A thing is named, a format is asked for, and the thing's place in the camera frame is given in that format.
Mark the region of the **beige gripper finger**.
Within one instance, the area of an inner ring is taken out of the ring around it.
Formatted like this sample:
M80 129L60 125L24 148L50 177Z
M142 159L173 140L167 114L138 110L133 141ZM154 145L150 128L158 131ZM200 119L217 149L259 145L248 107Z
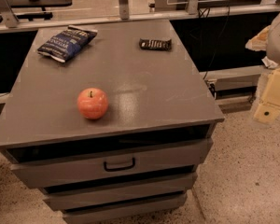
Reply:
M269 124L280 115L280 68L273 70L268 76L253 119Z

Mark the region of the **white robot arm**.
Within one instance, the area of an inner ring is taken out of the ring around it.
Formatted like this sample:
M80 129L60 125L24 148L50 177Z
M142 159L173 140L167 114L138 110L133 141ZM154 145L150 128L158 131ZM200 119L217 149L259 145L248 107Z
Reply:
M267 57L280 64L280 13L273 20L268 33ZM268 75L268 81L259 98L253 119L269 124L280 115L280 68Z

